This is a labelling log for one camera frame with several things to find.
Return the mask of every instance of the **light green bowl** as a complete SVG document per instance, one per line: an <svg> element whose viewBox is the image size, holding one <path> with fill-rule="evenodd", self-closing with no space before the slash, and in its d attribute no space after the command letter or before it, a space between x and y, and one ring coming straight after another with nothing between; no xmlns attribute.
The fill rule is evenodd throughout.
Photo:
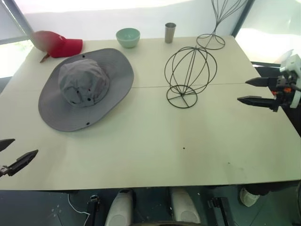
<svg viewBox="0 0 301 226"><path fill-rule="evenodd" d="M140 32L135 28L124 28L116 33L116 38L124 48L135 47L140 39Z"/></svg>

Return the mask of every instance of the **white cable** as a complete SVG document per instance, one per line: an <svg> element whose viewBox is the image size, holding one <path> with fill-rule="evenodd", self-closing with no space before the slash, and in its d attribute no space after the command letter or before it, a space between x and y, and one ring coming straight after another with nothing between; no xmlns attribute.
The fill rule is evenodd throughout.
<svg viewBox="0 0 301 226"><path fill-rule="evenodd" d="M84 213L84 214L88 215L87 218L86 218L86 220L85 220L85 222L84 222L84 226L85 226L85 225L86 225L86 222L88 221L88 218L89 218L90 214L87 213L87 212L81 212L81 211L78 211L77 209L75 209L74 206L72 206L72 204L71 204L71 202L70 202L70 194L68 194L68 203L69 203L69 205L72 207L72 209L73 209L75 212L77 212L77 213Z"/></svg>
<svg viewBox="0 0 301 226"><path fill-rule="evenodd" d="M86 225L86 222L88 221L88 218L89 218L90 214L87 216L85 222L84 222L84 226Z"/></svg>

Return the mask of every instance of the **hat brim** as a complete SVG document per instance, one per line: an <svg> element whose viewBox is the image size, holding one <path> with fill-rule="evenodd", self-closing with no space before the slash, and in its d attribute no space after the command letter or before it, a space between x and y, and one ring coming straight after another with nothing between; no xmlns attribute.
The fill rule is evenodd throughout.
<svg viewBox="0 0 301 226"><path fill-rule="evenodd" d="M48 54L52 57L71 57L81 52L83 48L82 39L66 39L64 45L56 48Z"/></svg>
<svg viewBox="0 0 301 226"><path fill-rule="evenodd" d="M105 97L93 106L74 107L61 94L59 70L63 64L93 59L106 72L110 86ZM62 61L51 73L40 98L39 113L44 122L59 131L76 131L94 124L114 108L130 91L134 72L127 58L118 50L105 48L72 56Z"/></svg>

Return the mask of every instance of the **white table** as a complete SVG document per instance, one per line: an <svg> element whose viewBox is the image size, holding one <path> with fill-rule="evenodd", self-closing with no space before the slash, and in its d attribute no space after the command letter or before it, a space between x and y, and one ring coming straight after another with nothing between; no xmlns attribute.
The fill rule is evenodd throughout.
<svg viewBox="0 0 301 226"><path fill-rule="evenodd" d="M72 133L51 129L39 115L40 91L62 59L39 64L43 54L34 49L0 95L0 138L16 139L1 152L0 161L10 164L25 152L39 152L13 177L2 177L0 189L224 185L300 179L301 140L282 109L273 113L237 101L247 95L272 96L267 88L241 84L258 74L233 38L226 37L226 46L232 46L233 51L214 52L218 75L224 76L216 77L199 94L195 106L177 109L167 102L168 88L162 79L165 62L170 53L189 43L194 45L194 38L175 39L172 45L162 39L141 40L136 49L121 49L135 71L133 88L101 121ZM120 49L116 41L85 43L87 51L104 47ZM144 52L156 49L164 54L163 49L168 48L169 54L153 57L154 67L144 70L143 65L147 67L151 59L147 55L144 62ZM229 54L235 62L223 60L222 56Z"/></svg>

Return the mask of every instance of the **wire frame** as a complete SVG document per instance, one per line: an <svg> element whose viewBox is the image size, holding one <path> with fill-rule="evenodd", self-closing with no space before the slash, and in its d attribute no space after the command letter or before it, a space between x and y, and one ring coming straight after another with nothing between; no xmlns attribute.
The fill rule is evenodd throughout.
<svg viewBox="0 0 301 226"><path fill-rule="evenodd" d="M208 50L218 50L225 46L225 40L216 35L219 24L244 6L247 0L236 0L232 5L229 0L211 0L215 15L215 27L211 34L202 34L197 37L197 44Z"/></svg>
<svg viewBox="0 0 301 226"><path fill-rule="evenodd" d="M216 73L216 60L204 48L181 48L168 59L164 68L164 76L169 84L166 93L168 102L178 108L192 107L198 101L198 94L207 88ZM206 81L196 85L202 77Z"/></svg>

